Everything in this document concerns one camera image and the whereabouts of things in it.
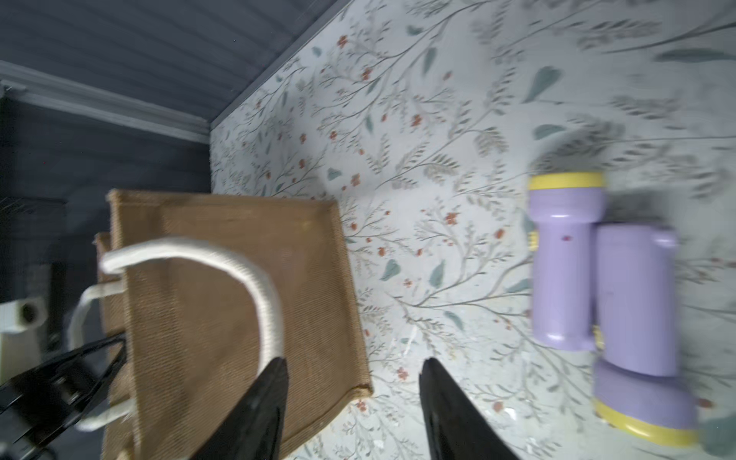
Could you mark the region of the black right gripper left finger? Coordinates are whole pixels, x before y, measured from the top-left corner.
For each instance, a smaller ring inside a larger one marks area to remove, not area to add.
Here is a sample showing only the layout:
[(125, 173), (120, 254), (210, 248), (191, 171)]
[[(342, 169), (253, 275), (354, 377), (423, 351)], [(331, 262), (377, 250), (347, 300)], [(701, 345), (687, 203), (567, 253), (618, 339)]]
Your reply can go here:
[(192, 459), (278, 459), (289, 392), (287, 369), (284, 358), (274, 358)]

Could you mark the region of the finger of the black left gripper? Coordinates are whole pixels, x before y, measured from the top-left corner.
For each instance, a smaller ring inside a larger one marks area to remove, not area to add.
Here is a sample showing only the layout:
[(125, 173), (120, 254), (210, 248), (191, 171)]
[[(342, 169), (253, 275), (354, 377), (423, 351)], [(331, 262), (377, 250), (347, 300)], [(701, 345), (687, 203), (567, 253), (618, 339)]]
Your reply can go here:
[[(87, 363), (89, 356), (120, 345), (103, 372)], [(100, 403), (127, 362), (127, 336), (117, 333), (57, 356), (1, 385), (2, 403)]]
[(15, 440), (1, 448), (1, 457), (56, 459), (58, 456), (51, 444), (99, 404), (101, 402), (1, 402), (1, 413), (11, 415), (20, 425)]

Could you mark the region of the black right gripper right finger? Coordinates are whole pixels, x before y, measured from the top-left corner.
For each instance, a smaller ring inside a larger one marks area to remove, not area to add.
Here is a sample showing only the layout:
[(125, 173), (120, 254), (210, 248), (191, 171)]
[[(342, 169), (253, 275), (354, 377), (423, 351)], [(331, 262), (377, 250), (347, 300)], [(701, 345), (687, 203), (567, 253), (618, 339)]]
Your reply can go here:
[(419, 387), (432, 459), (517, 457), (436, 358), (425, 360)]

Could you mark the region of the brown burlap tote bag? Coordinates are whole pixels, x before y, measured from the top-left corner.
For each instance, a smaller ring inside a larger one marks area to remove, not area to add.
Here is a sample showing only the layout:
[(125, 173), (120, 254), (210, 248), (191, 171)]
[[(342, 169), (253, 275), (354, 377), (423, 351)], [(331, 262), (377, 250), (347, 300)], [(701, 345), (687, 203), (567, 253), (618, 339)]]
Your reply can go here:
[[(185, 237), (245, 256), (282, 304), (289, 370), (281, 443), (289, 454), (351, 402), (372, 395), (356, 293), (333, 201), (114, 190), (105, 255)], [(180, 259), (127, 269), (103, 299), (103, 327), (124, 333), (128, 360), (109, 391), (130, 415), (105, 428), (105, 459), (179, 459), (205, 443), (255, 381), (256, 310), (227, 274)]]

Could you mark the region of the purple flashlight small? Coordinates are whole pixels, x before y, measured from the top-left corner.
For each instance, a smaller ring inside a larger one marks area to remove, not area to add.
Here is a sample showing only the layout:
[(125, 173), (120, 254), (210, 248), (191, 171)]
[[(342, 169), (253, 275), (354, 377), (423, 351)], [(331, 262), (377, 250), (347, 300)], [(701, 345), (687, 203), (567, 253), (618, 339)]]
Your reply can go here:
[(596, 237), (596, 308), (603, 348), (593, 368), (602, 419), (665, 447), (698, 441), (696, 401), (680, 373), (674, 231), (603, 224)]

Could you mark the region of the purple flashlight row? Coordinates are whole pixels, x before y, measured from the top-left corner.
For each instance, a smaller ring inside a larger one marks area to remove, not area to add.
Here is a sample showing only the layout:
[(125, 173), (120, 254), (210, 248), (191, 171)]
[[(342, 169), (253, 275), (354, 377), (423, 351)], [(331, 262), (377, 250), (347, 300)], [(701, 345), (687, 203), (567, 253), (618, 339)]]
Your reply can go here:
[(528, 215), (536, 227), (532, 268), (532, 331), (557, 350), (595, 348), (593, 236), (606, 208), (601, 172), (533, 176)]

